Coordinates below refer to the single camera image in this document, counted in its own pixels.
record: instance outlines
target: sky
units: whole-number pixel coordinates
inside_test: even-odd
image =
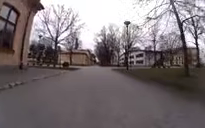
[[[131,22],[140,22],[142,16],[140,11],[136,12],[133,4],[136,0],[41,0],[42,4],[47,7],[49,5],[63,4],[67,8],[71,7],[79,16],[84,28],[81,33],[83,48],[94,49],[95,34],[98,33],[103,26],[116,24],[119,27],[124,26],[125,20]]]

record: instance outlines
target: lamp post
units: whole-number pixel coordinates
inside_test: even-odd
[[[126,41],[126,45],[125,45],[125,63],[126,63],[126,69],[129,70],[129,63],[128,63],[128,58],[129,58],[129,32],[128,32],[128,27],[131,24],[130,21],[125,21],[124,22],[127,31],[126,31],[126,35],[127,35],[127,41]]]

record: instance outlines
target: grass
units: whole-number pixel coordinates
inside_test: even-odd
[[[179,91],[205,93],[205,68],[191,69],[191,76],[185,77],[183,69],[116,69],[136,79],[156,82]]]

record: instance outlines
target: asphalt road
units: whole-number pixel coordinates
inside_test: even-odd
[[[89,67],[1,92],[0,128],[205,128],[205,105]]]

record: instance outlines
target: tree trunk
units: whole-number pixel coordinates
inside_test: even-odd
[[[157,57],[156,57],[156,46],[154,45],[154,64],[156,64]]]
[[[120,52],[118,52],[118,67],[120,67]]]
[[[180,33],[181,33],[181,41],[182,41],[183,51],[184,51],[184,71],[185,71],[185,75],[190,76],[189,65],[188,65],[188,50],[187,50],[187,43],[186,43],[185,34],[184,34],[183,23],[180,19],[180,16],[179,16],[178,12],[177,12],[177,9],[175,7],[174,0],[170,0],[170,4],[173,8],[173,12],[174,12],[174,15],[176,17],[177,24],[178,24],[178,27],[179,27],[179,30],[180,30]]]
[[[196,42],[195,45],[196,45],[196,50],[197,50],[197,53],[196,53],[197,65],[196,65],[196,67],[201,68],[200,50],[199,50],[199,45],[198,45],[198,39],[195,42]]]
[[[69,62],[70,62],[70,65],[72,65],[72,50],[70,50],[70,54],[69,54]]]
[[[53,63],[53,67],[55,68],[56,67],[56,64],[57,64],[57,53],[58,53],[58,43],[57,41],[55,41],[55,52],[54,52],[54,63]]]
[[[195,35],[195,46],[196,46],[196,50],[197,50],[197,53],[196,53],[196,57],[197,57],[197,65],[196,65],[196,67],[197,68],[200,68],[201,67],[201,61],[200,61],[200,50],[199,50],[199,44],[198,44],[198,30],[197,30],[197,27],[196,27],[196,25],[195,25],[195,21],[194,21],[194,19],[192,18],[191,19],[191,21],[192,21],[192,25],[193,25],[193,27],[194,27],[194,35]]]

